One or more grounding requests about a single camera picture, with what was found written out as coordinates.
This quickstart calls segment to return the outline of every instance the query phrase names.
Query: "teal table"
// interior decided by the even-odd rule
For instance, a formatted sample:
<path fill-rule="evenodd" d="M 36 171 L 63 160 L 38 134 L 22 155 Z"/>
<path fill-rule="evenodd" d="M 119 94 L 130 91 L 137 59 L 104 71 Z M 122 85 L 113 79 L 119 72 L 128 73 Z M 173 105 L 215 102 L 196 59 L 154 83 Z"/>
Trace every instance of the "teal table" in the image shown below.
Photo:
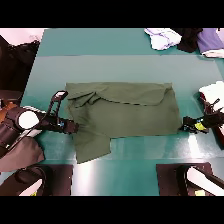
<path fill-rule="evenodd" d="M 22 105 L 46 110 L 51 96 L 66 82 L 172 82 L 181 116 L 199 117 L 200 87 L 223 80 L 221 59 L 205 59 L 172 47 L 151 48 L 139 29 L 45 30 Z M 60 116 L 67 114 L 62 103 Z M 72 136 L 54 132 L 38 135 L 45 164 L 74 164 L 72 195 L 159 195 L 158 163 L 210 162 L 224 179 L 224 151 L 208 135 L 179 133 L 111 140 L 111 154 L 77 165 Z"/>

